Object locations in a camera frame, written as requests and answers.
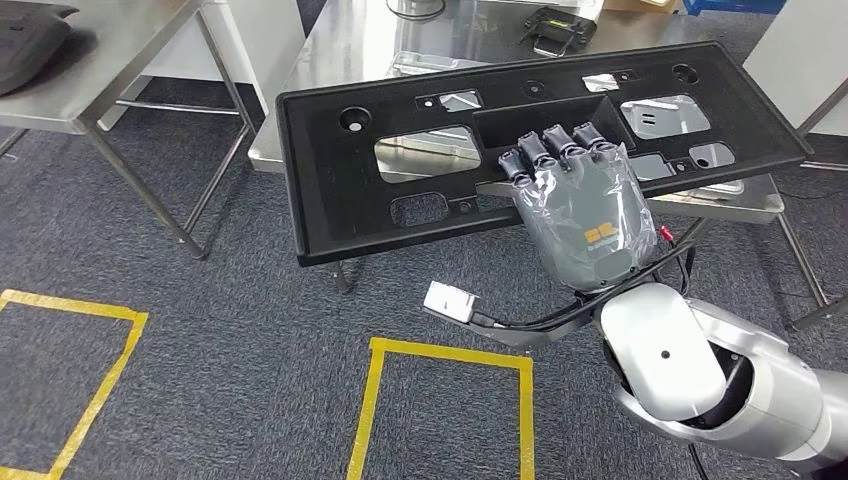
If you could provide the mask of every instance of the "yellow floor tape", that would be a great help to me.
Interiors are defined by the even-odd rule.
[[[53,310],[61,310],[64,312],[83,313],[86,315],[96,315],[100,317],[116,318],[120,320],[128,320],[132,322],[130,333],[127,335],[127,341],[124,344],[124,351],[112,365],[112,368],[106,373],[103,381],[100,382],[100,387],[92,397],[91,402],[85,408],[77,425],[71,432],[70,437],[65,442],[65,446],[59,452],[59,457],[53,462],[48,473],[31,472],[28,470],[18,470],[9,467],[0,467],[0,480],[59,480],[62,473],[71,463],[74,454],[77,453],[80,445],[82,445],[85,434],[88,433],[91,423],[103,404],[106,403],[106,398],[112,392],[112,388],[121,376],[121,372],[127,365],[130,355],[138,343],[141,332],[144,330],[144,324],[147,322],[147,313],[136,312],[126,307],[118,307],[115,305],[105,305],[102,303],[84,302],[80,300],[68,300],[65,298],[48,297],[45,295],[37,295],[35,293],[19,292],[16,290],[5,290],[0,294],[0,310],[7,303],[19,303],[29,305],[31,307],[50,308]]]
[[[370,346],[371,364],[368,367],[368,378],[365,381],[362,409],[359,413],[359,425],[356,428],[356,438],[353,441],[353,451],[347,467],[347,480],[360,480],[362,478],[362,471],[365,468],[365,455],[368,452],[368,441],[371,438],[371,426],[374,423],[377,394],[380,390],[380,378],[383,373],[383,362],[386,352],[479,363],[518,370],[520,479],[533,480],[535,478],[532,358],[481,352],[465,348],[428,345],[426,343],[404,342],[380,337],[373,337]]]

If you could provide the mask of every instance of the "gray carpet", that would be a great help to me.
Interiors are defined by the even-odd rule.
[[[758,36],[750,32],[769,21],[717,18],[716,36],[731,32],[725,40],[741,58]],[[218,85],[168,80],[145,95],[227,98]],[[184,218],[238,127],[132,111],[109,137]],[[848,158],[843,139],[810,141],[821,161]],[[421,313],[430,280],[472,291],[507,318],[568,301],[521,227],[350,262],[357,287],[340,295],[326,268],[297,266],[284,179],[251,171],[244,151],[198,227],[214,241],[205,262],[190,259],[84,139],[31,132],[11,153],[0,161],[0,289],[151,312],[64,479],[343,478],[370,337],[522,353]],[[848,177],[809,170],[783,171],[777,181],[801,196],[848,186]],[[786,200],[833,294],[848,293],[845,198]],[[657,222],[682,231],[689,220]],[[772,329],[813,367],[848,370],[846,321],[801,334],[782,327],[814,302],[777,225],[717,224],[693,281],[694,296]],[[28,310],[0,312],[0,465],[45,469],[125,326],[92,330],[95,319]],[[683,446],[619,413],[597,332],[580,330],[532,356],[537,478],[697,478]],[[517,478],[516,378],[388,354],[365,478]],[[714,479],[793,478],[764,460],[701,452]]]

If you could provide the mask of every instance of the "rectangular cutout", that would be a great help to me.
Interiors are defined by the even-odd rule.
[[[512,146],[518,137],[530,130],[541,133],[556,123],[562,125],[566,132],[570,132],[574,127],[586,122],[592,122],[610,142],[624,143],[628,150],[636,148],[615,105],[606,95],[575,97],[474,113],[474,123],[480,132],[484,148]]]
[[[374,145],[377,169],[388,183],[473,170],[480,166],[480,152],[471,130],[465,126],[382,138]]]
[[[706,115],[688,95],[624,102],[621,113],[633,133],[643,140],[710,129]]]
[[[586,90],[592,93],[618,90],[618,82],[611,73],[587,75],[583,77],[583,85],[586,85]]]
[[[492,212],[502,208],[514,207],[512,184],[509,182],[481,183],[477,185],[477,210]]]
[[[716,168],[736,163],[736,156],[723,143],[708,143],[689,149],[689,156],[700,168]]]
[[[674,168],[665,163],[659,153],[651,153],[630,159],[630,166],[640,181],[656,180],[674,175]]]
[[[445,107],[445,110],[448,112],[476,110],[483,106],[477,90],[464,90],[462,92],[439,95],[439,104]]]

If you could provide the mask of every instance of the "black cable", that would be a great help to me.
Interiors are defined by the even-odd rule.
[[[796,195],[794,193],[786,193],[783,190],[778,190],[778,193],[780,193],[784,197],[796,198],[798,200],[824,200],[825,198],[830,198],[830,197],[833,197],[833,196],[839,195],[840,193],[845,193],[845,192],[848,192],[848,188],[843,189],[843,190],[837,190],[835,192],[830,192],[830,193],[820,195],[820,196],[817,196],[817,197],[805,197],[803,195]]]
[[[707,471],[704,470],[704,465],[701,463],[701,457],[698,456],[698,451],[695,450],[695,444],[689,444],[689,456],[692,457],[692,462],[695,464],[695,470],[698,471],[698,476],[701,480],[710,480],[707,476]]]
[[[441,6],[439,7],[439,9],[438,9],[438,10],[436,10],[435,12],[433,12],[433,13],[425,13],[425,14],[423,14],[423,15],[411,15],[411,14],[408,14],[408,13],[398,12],[397,10],[395,10],[394,8],[392,8],[392,6],[391,6],[391,5],[389,5],[389,2],[390,2],[390,1],[391,1],[391,0],[386,0],[386,8],[388,8],[390,12],[394,13],[394,14],[395,14],[395,15],[397,15],[398,17],[400,17],[400,18],[402,18],[402,19],[404,19],[404,20],[410,20],[410,21],[430,20],[431,18],[436,18],[436,17],[438,17],[439,15],[441,15],[441,14],[442,14],[442,12],[444,12],[444,11],[445,11],[445,7],[447,6],[447,4],[445,3],[445,0],[441,0],[442,5],[441,5]]]
[[[668,241],[671,248],[674,248],[676,245],[674,244],[674,240]],[[677,257],[677,266],[680,268],[680,276],[683,278],[682,283],[680,284],[680,294],[684,297],[689,294],[689,285],[691,284],[690,274],[692,273],[692,265],[695,263],[695,247],[689,249],[686,252],[686,261]]]
[[[653,275],[654,272],[663,268],[666,264],[668,264],[668,262],[679,258],[680,255],[692,248],[694,246],[694,243],[695,241],[693,239],[686,239],[681,241],[677,244],[677,246],[672,248],[666,255],[654,262],[650,267],[643,269],[635,276],[628,278],[624,282],[619,283],[615,287],[606,290],[591,299],[588,299],[588,297],[585,300],[578,299],[573,304],[565,308],[561,308],[555,312],[551,312],[548,315],[545,315],[544,317],[531,322],[509,323],[499,320],[498,323],[501,325],[502,328],[505,328],[507,330],[529,330],[540,332],[558,328],[576,319],[579,315],[588,314],[590,310],[595,308],[601,302],[604,302],[610,298],[615,297],[616,295],[619,295],[635,287],[640,282],[644,281],[648,276]]]

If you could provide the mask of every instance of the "screw hole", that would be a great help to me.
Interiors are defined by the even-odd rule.
[[[536,80],[527,80],[522,86],[524,94],[530,98],[540,98],[545,95],[545,85]]]
[[[684,63],[679,63],[671,69],[674,77],[683,83],[695,84],[698,83],[698,72]]]
[[[350,107],[339,116],[339,125],[347,131],[358,133],[371,123],[371,114],[362,107]]]

